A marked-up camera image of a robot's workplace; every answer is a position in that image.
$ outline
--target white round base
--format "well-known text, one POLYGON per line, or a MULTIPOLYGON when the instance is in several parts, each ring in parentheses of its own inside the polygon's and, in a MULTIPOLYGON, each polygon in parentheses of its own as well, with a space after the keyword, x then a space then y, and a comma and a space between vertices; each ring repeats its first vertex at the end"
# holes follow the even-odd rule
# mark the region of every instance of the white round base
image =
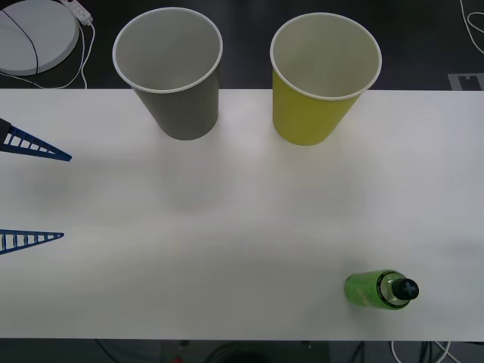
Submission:
MULTIPOLYGON (((29 35, 39 57, 39 73, 50 70, 74 49, 79 38, 76 18, 58 2, 26 0, 5 8, 29 35)), ((0 71, 15 76, 36 73, 36 55, 22 30, 0 11, 0 71)))

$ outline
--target gray paper cup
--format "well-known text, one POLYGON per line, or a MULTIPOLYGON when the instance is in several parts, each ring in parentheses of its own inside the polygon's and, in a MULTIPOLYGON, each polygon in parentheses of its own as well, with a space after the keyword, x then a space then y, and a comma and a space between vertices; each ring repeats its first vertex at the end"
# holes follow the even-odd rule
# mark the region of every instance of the gray paper cup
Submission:
POLYGON ((209 18, 161 8, 125 25, 114 42, 113 62, 167 135, 194 140, 210 131, 219 115, 222 48, 209 18))

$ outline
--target yellow paper cup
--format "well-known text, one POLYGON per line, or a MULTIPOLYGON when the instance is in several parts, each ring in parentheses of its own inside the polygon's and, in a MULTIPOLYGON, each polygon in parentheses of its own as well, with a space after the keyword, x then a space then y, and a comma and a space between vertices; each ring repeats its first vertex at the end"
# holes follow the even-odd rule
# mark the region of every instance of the yellow paper cup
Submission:
POLYGON ((354 20, 329 13, 295 17, 271 43, 275 129, 298 145, 323 141, 377 80, 381 51, 354 20))

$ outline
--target paper cup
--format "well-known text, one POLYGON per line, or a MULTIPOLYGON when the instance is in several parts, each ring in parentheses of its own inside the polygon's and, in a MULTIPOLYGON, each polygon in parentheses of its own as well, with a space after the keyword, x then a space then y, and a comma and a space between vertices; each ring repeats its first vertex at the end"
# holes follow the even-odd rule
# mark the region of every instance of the paper cup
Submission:
POLYGON ((298 145, 323 141, 375 83, 382 64, 363 26, 329 13, 285 23, 272 39, 271 62, 274 127, 298 145))
POLYGON ((209 18, 161 8, 126 24, 114 42, 113 62, 167 135, 193 140, 210 131, 219 115, 222 47, 209 18))

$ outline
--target blue robot gripper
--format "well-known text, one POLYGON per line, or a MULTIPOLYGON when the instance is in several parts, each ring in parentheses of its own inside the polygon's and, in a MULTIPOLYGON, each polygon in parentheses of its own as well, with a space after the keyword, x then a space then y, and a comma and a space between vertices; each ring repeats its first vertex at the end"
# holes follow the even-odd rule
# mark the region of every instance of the blue robot gripper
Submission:
POLYGON ((72 159, 69 154, 12 126, 4 119, 0 119, 0 151, 63 161, 72 159))
POLYGON ((62 238, 64 233, 0 229, 0 255, 38 246, 62 238))

